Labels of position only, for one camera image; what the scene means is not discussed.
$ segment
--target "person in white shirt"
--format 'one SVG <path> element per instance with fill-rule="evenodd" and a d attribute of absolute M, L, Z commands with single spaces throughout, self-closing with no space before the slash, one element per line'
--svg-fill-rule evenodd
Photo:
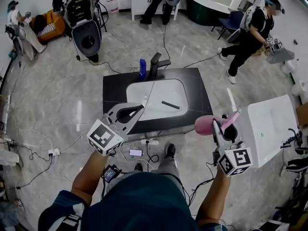
<path fill-rule="evenodd" d="M 18 2 L 14 0 L 8 4 L 8 23 L 19 25 L 20 34 L 25 35 L 25 38 L 22 38 L 25 53 L 30 60 L 33 60 L 35 57 L 35 52 L 32 47 L 34 47 L 37 52 L 42 53 L 46 49 L 47 45 L 42 45 L 39 42 L 36 34 L 25 22 L 25 19 L 29 18 L 31 16 L 31 13 L 27 13 L 25 16 L 22 16 L 19 10 L 16 9 L 17 4 Z"/>

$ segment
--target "plastic bottle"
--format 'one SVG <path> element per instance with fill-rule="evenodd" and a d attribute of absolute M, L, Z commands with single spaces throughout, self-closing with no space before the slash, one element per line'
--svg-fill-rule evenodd
<path fill-rule="evenodd" d="M 109 0 L 107 2 L 110 3 L 109 8 L 110 8 L 111 13 L 119 12 L 119 4 L 118 4 L 117 0 Z"/>
<path fill-rule="evenodd" d="M 145 76 L 146 76 L 146 61 L 144 59 L 140 59 L 139 78 L 144 79 Z"/>

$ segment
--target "white cabinet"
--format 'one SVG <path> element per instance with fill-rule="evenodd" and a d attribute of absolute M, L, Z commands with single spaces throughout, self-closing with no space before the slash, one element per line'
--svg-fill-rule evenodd
<path fill-rule="evenodd" d="M 144 14 L 152 0 L 131 0 L 131 19 L 135 20 L 135 15 Z M 155 14 L 163 14 L 164 4 L 166 1 L 162 1 L 157 7 Z M 178 14 L 179 4 L 173 8 L 171 15 L 174 15 L 173 20 L 176 20 Z"/>

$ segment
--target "white marker cube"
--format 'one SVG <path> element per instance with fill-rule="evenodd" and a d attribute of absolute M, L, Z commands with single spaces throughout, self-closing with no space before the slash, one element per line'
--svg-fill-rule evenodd
<path fill-rule="evenodd" d="M 218 163 L 226 176 L 243 174 L 253 164 L 250 148 L 225 150 Z"/>
<path fill-rule="evenodd" d="M 124 140 L 99 119 L 95 121 L 89 130 L 87 137 L 90 146 L 103 156 L 118 148 Z"/>

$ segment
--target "teal shirt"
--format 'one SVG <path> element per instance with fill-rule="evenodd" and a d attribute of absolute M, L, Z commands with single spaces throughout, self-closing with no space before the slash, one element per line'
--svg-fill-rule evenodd
<path fill-rule="evenodd" d="M 84 203 L 81 230 L 106 231 L 216 231 L 218 224 L 200 228 L 179 188 L 167 177 L 141 172 L 115 185 L 99 203 L 92 206 L 78 196 L 61 191 L 48 212 L 42 215 L 44 230 L 60 217 L 74 214 L 73 205 Z"/>

